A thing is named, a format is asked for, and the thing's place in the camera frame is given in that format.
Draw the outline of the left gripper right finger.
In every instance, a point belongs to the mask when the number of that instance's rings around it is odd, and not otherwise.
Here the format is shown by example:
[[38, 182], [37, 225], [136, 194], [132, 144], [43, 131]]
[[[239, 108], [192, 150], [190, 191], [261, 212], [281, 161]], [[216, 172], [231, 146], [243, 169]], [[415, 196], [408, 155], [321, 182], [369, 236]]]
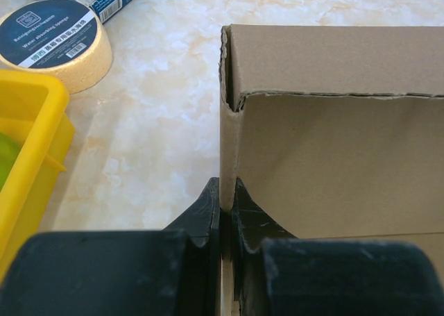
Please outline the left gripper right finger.
[[442, 315], [443, 286], [414, 244], [300, 239], [237, 179], [231, 211], [240, 315]]

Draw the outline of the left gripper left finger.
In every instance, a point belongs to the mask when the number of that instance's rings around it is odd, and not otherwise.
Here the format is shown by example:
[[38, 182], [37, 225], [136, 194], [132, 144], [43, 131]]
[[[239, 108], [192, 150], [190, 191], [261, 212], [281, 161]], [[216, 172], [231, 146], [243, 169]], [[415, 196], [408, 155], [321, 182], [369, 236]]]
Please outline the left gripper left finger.
[[1, 282], [2, 315], [219, 315], [219, 180], [162, 230], [29, 238]]

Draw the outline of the brown cardboard box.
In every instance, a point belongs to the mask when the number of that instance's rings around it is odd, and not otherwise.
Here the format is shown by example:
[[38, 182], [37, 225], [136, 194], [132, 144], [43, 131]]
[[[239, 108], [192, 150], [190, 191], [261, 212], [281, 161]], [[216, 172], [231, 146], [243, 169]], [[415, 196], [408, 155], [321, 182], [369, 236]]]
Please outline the brown cardboard box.
[[300, 239], [420, 248], [443, 286], [443, 29], [221, 30], [223, 307], [237, 179]]

